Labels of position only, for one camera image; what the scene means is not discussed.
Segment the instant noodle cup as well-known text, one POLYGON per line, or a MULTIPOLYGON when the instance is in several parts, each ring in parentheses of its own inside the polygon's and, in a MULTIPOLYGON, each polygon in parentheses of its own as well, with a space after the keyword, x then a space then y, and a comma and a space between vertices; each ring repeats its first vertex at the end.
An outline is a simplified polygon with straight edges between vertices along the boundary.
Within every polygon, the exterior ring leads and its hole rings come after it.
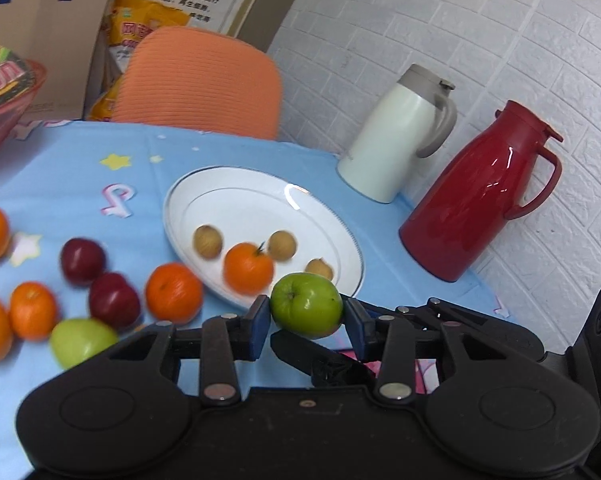
POLYGON ((0 46, 0 106, 29 90, 35 80, 34 72, 23 58, 0 46))

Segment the dark red plum back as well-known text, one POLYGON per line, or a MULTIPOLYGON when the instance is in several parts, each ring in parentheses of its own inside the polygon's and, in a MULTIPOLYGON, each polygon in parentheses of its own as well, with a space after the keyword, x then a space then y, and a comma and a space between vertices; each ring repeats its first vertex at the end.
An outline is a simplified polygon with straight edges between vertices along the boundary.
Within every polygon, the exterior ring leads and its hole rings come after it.
POLYGON ((106 270, 102 246, 88 238, 68 240, 61 250, 60 263, 67 281, 75 286, 89 286, 106 270))

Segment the orange chair near plate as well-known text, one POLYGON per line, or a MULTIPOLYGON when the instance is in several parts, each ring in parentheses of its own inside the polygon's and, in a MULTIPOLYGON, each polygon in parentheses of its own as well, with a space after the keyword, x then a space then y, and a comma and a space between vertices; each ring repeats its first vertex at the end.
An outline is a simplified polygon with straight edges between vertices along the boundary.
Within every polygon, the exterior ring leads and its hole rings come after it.
POLYGON ((281 75, 264 52, 216 32, 166 26, 131 55, 112 121, 273 140, 282 101, 281 75))

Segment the small tangerine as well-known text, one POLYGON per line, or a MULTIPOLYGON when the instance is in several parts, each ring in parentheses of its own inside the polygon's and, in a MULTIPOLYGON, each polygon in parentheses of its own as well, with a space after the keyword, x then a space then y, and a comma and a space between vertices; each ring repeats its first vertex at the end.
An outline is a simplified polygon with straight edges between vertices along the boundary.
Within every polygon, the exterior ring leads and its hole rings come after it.
POLYGON ((28 341, 42 341, 54 329, 60 314, 53 292, 39 282, 23 282, 15 287, 9 304, 12 330, 28 341))

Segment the red thermos jug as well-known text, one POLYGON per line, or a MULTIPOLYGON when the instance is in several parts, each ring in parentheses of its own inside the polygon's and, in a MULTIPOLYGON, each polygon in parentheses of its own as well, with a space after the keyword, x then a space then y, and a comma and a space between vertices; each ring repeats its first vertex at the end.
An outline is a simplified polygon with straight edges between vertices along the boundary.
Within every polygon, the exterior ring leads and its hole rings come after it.
POLYGON ((564 137, 527 107, 507 101, 494 121, 457 153, 399 229, 412 258, 455 282, 507 222, 552 194, 563 166, 545 144, 564 137))

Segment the stemmed tangerine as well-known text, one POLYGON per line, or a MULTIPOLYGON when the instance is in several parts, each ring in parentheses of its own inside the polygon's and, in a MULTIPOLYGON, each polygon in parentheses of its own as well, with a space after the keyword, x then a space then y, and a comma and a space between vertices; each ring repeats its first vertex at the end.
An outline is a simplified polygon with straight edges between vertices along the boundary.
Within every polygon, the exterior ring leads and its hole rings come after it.
POLYGON ((253 243, 238 243, 223 260, 223 278, 230 289, 255 296, 267 289, 274 276, 274 262, 253 243))

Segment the yellow snack bag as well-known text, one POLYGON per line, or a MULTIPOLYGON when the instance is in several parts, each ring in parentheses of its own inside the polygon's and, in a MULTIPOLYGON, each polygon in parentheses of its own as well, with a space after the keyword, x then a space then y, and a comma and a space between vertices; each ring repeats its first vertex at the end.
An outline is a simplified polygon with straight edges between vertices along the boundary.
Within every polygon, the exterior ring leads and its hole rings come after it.
POLYGON ((154 30, 164 26, 186 26, 190 17, 155 0, 113 0, 105 18, 107 52, 110 67, 106 71, 104 90, 92 105, 87 120, 109 122, 113 116, 122 74, 131 55, 154 30))

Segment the dark red plum front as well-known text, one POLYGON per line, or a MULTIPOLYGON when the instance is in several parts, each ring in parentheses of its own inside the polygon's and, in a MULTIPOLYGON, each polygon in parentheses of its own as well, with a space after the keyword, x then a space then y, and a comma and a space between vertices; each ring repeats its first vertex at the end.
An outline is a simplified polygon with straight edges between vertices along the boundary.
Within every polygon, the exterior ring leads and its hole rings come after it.
POLYGON ((88 306, 92 318, 97 318, 115 330, 125 330, 132 326, 141 315, 138 293, 117 272, 106 272, 91 284, 88 306))

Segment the white thermos jug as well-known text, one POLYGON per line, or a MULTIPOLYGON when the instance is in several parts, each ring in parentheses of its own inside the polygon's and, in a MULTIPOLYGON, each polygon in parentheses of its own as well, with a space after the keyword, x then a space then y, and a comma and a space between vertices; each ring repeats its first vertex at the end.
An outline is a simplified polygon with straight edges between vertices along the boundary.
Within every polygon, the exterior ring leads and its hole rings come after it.
POLYGON ((413 64, 379 99, 340 157, 337 172, 355 191, 392 202, 415 159, 433 155, 457 122, 455 84, 413 64))

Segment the green apple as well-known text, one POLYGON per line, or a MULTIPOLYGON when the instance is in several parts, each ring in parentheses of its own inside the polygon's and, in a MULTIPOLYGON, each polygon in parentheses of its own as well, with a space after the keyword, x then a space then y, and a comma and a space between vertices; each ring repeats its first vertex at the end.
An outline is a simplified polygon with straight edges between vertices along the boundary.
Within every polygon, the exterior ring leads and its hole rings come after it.
POLYGON ((323 276, 292 273, 281 278, 270 296, 274 322, 283 330, 310 339, 331 336, 343 317, 343 299, 323 276))
POLYGON ((63 370, 68 370, 117 344, 118 334, 97 318, 68 318, 54 327, 50 346, 63 370))

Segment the dark red plum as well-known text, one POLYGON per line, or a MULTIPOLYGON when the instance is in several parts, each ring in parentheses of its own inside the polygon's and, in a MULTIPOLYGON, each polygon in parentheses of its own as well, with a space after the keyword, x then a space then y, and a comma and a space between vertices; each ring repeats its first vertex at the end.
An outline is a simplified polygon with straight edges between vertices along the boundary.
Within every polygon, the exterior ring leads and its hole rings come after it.
POLYGON ((138 293, 117 272, 106 272, 91 284, 88 306, 92 318, 97 318, 115 330, 125 330, 132 326, 141 315, 138 293))
POLYGON ((60 263, 67 281, 75 286, 89 286, 106 270, 102 246, 88 238, 68 240, 61 250, 60 263))

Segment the brown cardboard box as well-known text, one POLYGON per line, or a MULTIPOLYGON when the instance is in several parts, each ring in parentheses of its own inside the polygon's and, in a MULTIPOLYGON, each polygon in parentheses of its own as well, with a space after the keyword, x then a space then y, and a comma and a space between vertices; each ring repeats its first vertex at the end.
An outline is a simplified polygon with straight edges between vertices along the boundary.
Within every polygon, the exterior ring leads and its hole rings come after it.
POLYGON ((46 68, 27 120, 84 114, 92 55, 108 0, 0 0, 0 46, 46 68))

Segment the pink glass bowl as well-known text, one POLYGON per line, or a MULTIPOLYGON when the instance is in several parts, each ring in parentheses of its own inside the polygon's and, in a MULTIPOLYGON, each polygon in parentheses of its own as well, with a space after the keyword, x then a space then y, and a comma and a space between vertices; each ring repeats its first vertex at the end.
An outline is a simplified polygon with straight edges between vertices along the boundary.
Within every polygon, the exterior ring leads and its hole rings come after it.
POLYGON ((9 136, 23 114, 26 113, 46 81, 46 68, 42 64, 34 60, 28 60, 27 63, 35 76, 35 83, 25 92, 16 96, 15 99, 0 105, 0 145, 9 136))

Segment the blue cartoon tablecloth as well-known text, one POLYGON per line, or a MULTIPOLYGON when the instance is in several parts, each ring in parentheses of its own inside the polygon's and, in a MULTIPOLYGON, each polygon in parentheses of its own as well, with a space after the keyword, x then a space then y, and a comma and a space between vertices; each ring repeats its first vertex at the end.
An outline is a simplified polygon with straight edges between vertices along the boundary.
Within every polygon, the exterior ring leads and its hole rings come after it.
POLYGON ((18 247, 0 261, 0 300, 8 301, 18 284, 37 281, 52 290, 65 316, 86 315, 86 292, 65 281, 58 263, 73 237, 99 242, 110 269, 142 288, 156 266, 174 260, 163 228, 172 183, 204 167, 236 166, 310 192, 343 220, 363 255, 362 300, 394 308, 436 297, 506 314, 476 274, 446 283, 418 266, 397 236, 410 205, 368 200, 340 179, 336 164, 331 153, 291 143, 109 122, 72 122, 7 140, 0 148, 0 208, 18 247))

